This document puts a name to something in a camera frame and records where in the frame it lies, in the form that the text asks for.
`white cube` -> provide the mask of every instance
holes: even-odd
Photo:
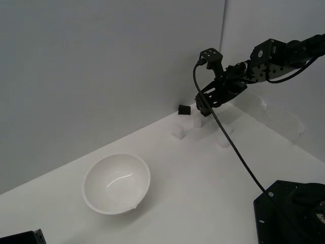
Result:
[[[222,126],[227,132],[227,134],[230,136],[233,132],[233,128],[225,124],[222,124]],[[226,136],[224,135],[224,133],[220,128],[216,132],[216,141],[221,148],[226,148],[230,145],[229,141],[227,140]]]
[[[178,124],[173,124],[172,135],[178,139],[183,139],[185,136],[184,128]]]
[[[201,128],[202,127],[202,118],[201,116],[195,116],[193,119],[193,127],[194,128]]]

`bowl rim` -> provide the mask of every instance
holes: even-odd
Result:
[[[124,209],[121,209],[121,210],[118,210],[118,211],[103,211],[103,210],[100,210],[98,208],[96,208],[94,205],[92,205],[87,197],[86,197],[86,193],[85,193],[85,184],[86,184],[86,179],[88,177],[88,174],[90,173],[90,171],[93,169],[93,167],[95,167],[95,165],[97,165],[100,161],[106,159],[106,158],[109,158],[111,156],[115,156],[115,155],[128,155],[128,156],[132,156],[134,158],[136,158],[138,161],[141,162],[141,164],[145,167],[146,169],[146,172],[147,172],[147,185],[146,185],[146,189],[144,190],[144,192],[142,193],[142,195],[139,197],[137,203],[135,204],[135,206],[133,207],[128,207],[128,208],[124,208]],[[140,158],[139,156],[137,155],[133,155],[133,154],[128,154],[128,153],[125,153],[125,152],[122,152],[122,153],[114,153],[114,154],[108,154],[108,155],[105,155],[103,157],[101,157],[96,163],[94,163],[91,168],[87,171],[84,179],[83,179],[83,182],[82,182],[82,197],[83,197],[83,200],[86,202],[86,204],[88,205],[88,207],[90,207],[92,210],[94,210],[95,212],[98,212],[100,214],[104,214],[104,215],[117,215],[117,214],[121,214],[123,212],[126,212],[126,211],[129,211],[131,209],[134,209],[138,206],[138,204],[142,201],[142,199],[145,197],[145,195],[147,194],[148,190],[149,190],[149,185],[150,185],[150,180],[151,180],[151,175],[150,175],[150,170],[149,170],[149,167],[148,165],[146,164],[146,162]]]

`white wall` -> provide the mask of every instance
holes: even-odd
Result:
[[[224,67],[249,59],[255,46],[273,38],[279,41],[304,40],[325,33],[325,1],[227,0],[221,53]],[[282,84],[267,82],[249,86],[249,91],[268,104],[296,115],[306,127],[297,144],[325,162],[325,57],[319,58],[298,77]],[[286,121],[270,123],[276,131]],[[286,124],[287,130],[295,125]]]
[[[0,193],[194,102],[224,0],[0,2]]]

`white table surface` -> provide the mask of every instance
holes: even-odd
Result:
[[[325,184],[320,160],[230,104],[216,111],[265,188],[277,179]],[[172,114],[0,195],[0,236],[41,228],[48,244],[257,243],[261,192],[234,151],[216,144],[213,118],[192,128],[195,114]],[[186,128],[182,140],[171,136],[175,122]],[[151,185],[135,210],[105,216],[84,203],[81,184],[96,161],[118,152],[142,157]]]

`white bowl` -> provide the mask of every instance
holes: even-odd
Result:
[[[150,171],[138,156],[114,154],[97,162],[86,174],[82,196],[94,211],[116,215],[136,208],[150,185]]]

